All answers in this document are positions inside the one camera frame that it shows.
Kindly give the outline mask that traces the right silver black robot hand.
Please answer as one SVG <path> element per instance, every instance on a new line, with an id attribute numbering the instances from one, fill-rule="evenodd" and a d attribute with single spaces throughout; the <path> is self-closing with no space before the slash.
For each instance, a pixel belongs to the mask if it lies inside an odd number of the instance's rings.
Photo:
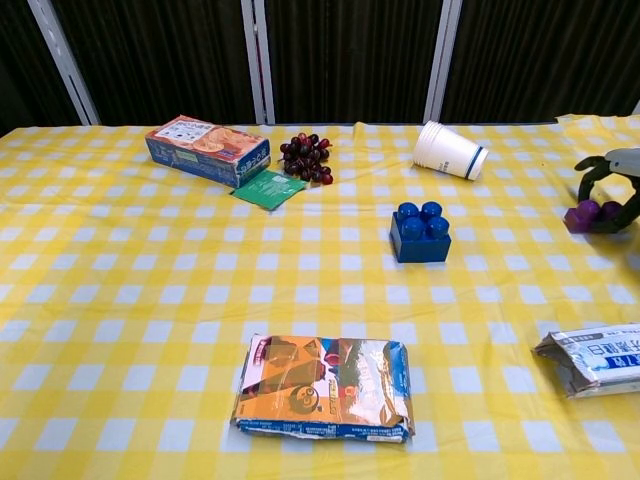
<path id="1" fill-rule="evenodd" d="M 615 213 L 603 220 L 592 220 L 590 233 L 613 234 L 628 227 L 639 217 L 639 149 L 620 148 L 607 152 L 604 156 L 588 156 L 578 162 L 574 169 L 585 171 L 578 189 L 578 202 L 590 199 L 597 181 L 611 174 L 627 178 L 635 193 Z"/>

